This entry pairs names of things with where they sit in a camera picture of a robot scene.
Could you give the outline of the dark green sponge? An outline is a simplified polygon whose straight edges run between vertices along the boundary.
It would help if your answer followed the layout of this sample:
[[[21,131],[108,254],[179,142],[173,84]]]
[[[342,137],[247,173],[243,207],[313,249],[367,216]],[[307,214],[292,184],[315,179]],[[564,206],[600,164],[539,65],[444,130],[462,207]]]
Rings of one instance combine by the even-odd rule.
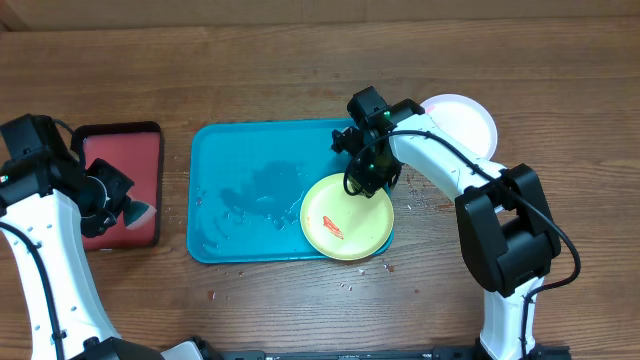
[[[122,209],[125,228],[129,230],[140,228],[150,221],[155,213],[156,208],[154,206],[129,197]]]

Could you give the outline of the green rimmed plate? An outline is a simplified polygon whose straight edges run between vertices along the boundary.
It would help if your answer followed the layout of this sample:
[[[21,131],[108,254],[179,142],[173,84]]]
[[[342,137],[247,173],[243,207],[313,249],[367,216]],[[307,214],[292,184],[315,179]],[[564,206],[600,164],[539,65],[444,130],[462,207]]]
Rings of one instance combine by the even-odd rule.
[[[395,215],[388,191],[368,198],[349,195],[352,188],[341,173],[333,174],[315,183],[301,203],[305,239],[334,260],[356,261],[381,253],[393,239]]]

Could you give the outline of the white plate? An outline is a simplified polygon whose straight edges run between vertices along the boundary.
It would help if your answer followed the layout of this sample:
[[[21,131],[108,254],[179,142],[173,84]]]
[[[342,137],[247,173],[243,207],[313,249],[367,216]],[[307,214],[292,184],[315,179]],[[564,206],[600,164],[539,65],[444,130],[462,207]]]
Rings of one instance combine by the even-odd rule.
[[[480,157],[490,160],[498,145],[498,131],[489,112],[475,100],[440,94],[421,103],[434,123]]]

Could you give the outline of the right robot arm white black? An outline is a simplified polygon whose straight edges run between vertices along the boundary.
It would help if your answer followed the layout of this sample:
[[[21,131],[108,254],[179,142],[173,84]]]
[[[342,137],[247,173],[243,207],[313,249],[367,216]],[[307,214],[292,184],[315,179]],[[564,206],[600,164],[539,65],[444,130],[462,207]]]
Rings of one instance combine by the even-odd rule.
[[[369,86],[353,95],[354,124],[332,134],[332,149],[351,160],[350,196],[393,187],[408,165],[454,204],[461,254],[484,290],[484,323],[471,346],[435,347],[430,359],[568,359],[566,346],[533,337],[539,293],[566,286],[581,271],[579,253],[554,222],[539,177],[520,164],[487,160],[441,130],[411,99],[388,104]]]

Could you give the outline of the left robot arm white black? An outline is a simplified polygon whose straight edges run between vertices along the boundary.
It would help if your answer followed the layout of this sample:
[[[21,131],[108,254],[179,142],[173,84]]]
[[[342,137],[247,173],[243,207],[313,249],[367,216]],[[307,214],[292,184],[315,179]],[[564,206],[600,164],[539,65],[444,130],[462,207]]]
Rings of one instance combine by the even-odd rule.
[[[1,232],[18,267],[35,359],[159,359],[121,338],[97,294],[82,240],[122,221],[135,229],[153,206],[130,197],[133,181],[102,159],[72,155],[61,122],[26,114],[2,125]]]

